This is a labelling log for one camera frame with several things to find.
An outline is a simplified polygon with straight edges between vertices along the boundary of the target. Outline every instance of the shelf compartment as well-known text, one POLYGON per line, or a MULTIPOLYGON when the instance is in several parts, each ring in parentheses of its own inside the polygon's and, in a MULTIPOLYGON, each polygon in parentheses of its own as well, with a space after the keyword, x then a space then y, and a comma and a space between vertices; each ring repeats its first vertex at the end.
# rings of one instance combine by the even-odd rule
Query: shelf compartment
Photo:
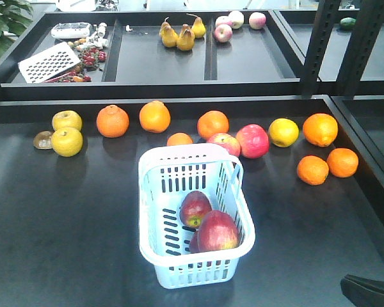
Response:
POLYGON ((163 99, 172 122, 162 134, 141 129, 138 113, 146 102, 0 102, 0 305, 13 298, 20 307, 54 301, 56 292, 57 305, 77 307, 124 300, 140 307, 185 301, 231 307, 347 306, 340 289, 346 274, 384 280, 384 220, 376 213, 384 207, 378 176, 383 172, 377 173, 378 165, 329 97, 163 99), (95 118, 112 103, 128 112, 131 123, 123 137, 107 139, 97 132, 95 118), (52 115, 64 109, 83 117, 82 151, 62 158, 36 150, 35 134, 50 129, 52 115), (232 281, 169 293, 159 286, 134 235, 137 163, 174 132, 202 142, 196 121, 211 109, 229 117, 231 134, 249 123, 266 129, 279 117, 301 127, 317 112, 334 115, 340 130, 327 148, 309 144, 301 134, 289 148, 272 145, 259 159, 241 158, 243 192, 257 232, 253 249, 240 260, 232 281), (319 186, 297 178, 303 156, 326 158, 335 147, 358 153, 355 176, 329 175, 319 186), (3 290, 9 287, 10 294, 3 290))

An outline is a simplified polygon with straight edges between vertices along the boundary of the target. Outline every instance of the pink apple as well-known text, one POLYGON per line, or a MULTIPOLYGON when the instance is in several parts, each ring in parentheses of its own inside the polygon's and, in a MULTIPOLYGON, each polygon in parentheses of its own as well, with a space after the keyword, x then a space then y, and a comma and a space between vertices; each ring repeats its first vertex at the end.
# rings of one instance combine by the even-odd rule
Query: pink apple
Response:
POLYGON ((219 16, 215 20, 215 27, 217 28, 221 24, 227 24, 228 26, 232 27, 232 20, 230 19, 229 16, 219 16))
POLYGON ((226 43, 232 38, 232 28, 227 24, 216 27, 213 36, 219 43, 226 43))
POLYGON ((256 159, 269 151, 268 133, 255 123, 241 128, 236 134, 236 139, 241 145, 243 157, 256 159))
POLYGON ((236 138, 227 133, 215 133, 207 143, 218 144, 228 151, 230 155, 239 157, 241 154, 241 145, 236 138))
POLYGON ((240 11, 231 11, 229 13, 229 18, 232 21, 232 29, 239 29, 244 23, 244 15, 240 11))
POLYGON ((249 16, 249 26, 254 30, 259 30, 266 24, 266 16, 261 12, 254 12, 249 16))

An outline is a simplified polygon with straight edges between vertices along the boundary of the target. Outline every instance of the basket handle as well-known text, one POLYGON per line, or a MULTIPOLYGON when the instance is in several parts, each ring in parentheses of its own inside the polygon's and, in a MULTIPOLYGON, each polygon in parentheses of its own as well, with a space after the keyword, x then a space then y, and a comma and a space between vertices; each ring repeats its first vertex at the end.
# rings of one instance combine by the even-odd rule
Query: basket handle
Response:
POLYGON ((149 164, 146 166, 146 168, 143 168, 140 171, 139 180, 142 180, 142 178, 144 178, 145 175, 153 168, 180 165, 182 164, 182 162, 186 162, 188 165, 196 165, 196 164, 201 164, 203 162, 206 164, 216 163, 216 162, 233 162, 235 165, 234 165, 233 173, 230 176, 230 182, 232 183, 235 180, 237 180, 236 196, 238 196, 239 191, 242 188, 243 167, 242 167, 241 161, 236 156, 230 155, 228 153, 222 155, 222 157, 220 158, 211 157, 211 159, 207 159, 206 161, 202 161, 202 158, 191 157, 185 161, 180 159, 168 159, 168 160, 162 161, 162 163, 160 164, 154 164, 154 165, 149 164))

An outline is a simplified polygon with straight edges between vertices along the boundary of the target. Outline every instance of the green vegetable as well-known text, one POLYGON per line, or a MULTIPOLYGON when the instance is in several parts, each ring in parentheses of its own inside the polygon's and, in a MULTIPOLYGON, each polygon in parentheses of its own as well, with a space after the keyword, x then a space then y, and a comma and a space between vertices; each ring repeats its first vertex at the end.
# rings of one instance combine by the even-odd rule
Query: green vegetable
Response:
POLYGON ((355 24, 356 20, 353 17, 346 17, 340 20, 340 29, 349 31, 354 28, 355 24))

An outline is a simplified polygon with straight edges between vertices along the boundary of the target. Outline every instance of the potted plant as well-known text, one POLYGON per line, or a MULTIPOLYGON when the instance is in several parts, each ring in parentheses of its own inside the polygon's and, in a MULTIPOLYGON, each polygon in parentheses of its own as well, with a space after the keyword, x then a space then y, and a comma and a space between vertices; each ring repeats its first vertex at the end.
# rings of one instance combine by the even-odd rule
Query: potted plant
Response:
POLYGON ((0 57, 12 45, 14 40, 5 35, 13 33, 19 36, 28 27, 33 7, 26 0, 2 0, 0 1, 0 57))

